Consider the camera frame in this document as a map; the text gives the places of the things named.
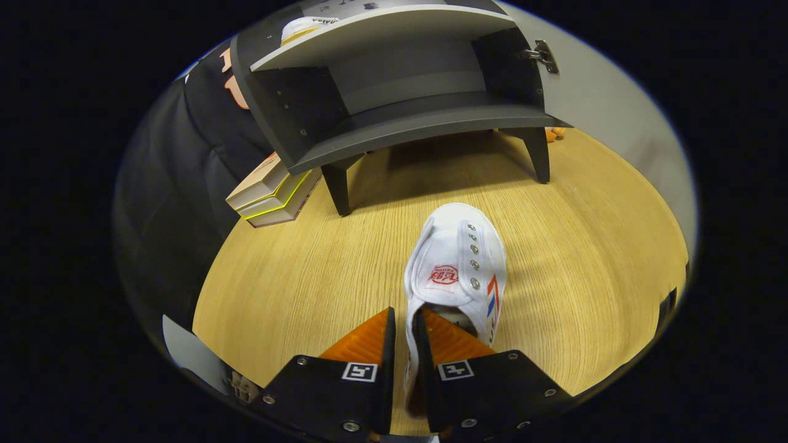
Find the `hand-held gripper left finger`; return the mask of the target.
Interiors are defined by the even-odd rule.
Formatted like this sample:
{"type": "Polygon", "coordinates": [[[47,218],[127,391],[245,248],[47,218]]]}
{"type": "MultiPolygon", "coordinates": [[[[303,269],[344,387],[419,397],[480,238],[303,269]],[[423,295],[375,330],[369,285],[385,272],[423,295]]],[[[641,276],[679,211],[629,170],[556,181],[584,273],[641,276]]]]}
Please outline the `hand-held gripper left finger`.
{"type": "Polygon", "coordinates": [[[366,356],[295,355],[251,409],[308,442],[376,442],[390,432],[396,362],[396,314],[383,309],[353,331],[366,356]]]}

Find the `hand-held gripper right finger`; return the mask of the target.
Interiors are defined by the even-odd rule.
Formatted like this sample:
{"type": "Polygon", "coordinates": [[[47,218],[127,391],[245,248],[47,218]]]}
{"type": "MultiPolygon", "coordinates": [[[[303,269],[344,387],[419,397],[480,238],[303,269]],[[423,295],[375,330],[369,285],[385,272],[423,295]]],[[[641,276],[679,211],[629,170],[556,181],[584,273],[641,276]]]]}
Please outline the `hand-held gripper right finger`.
{"type": "Polygon", "coordinates": [[[436,361],[437,321],[416,314],[420,393],[440,439],[513,439],[571,407],[573,396],[520,350],[436,361]]]}

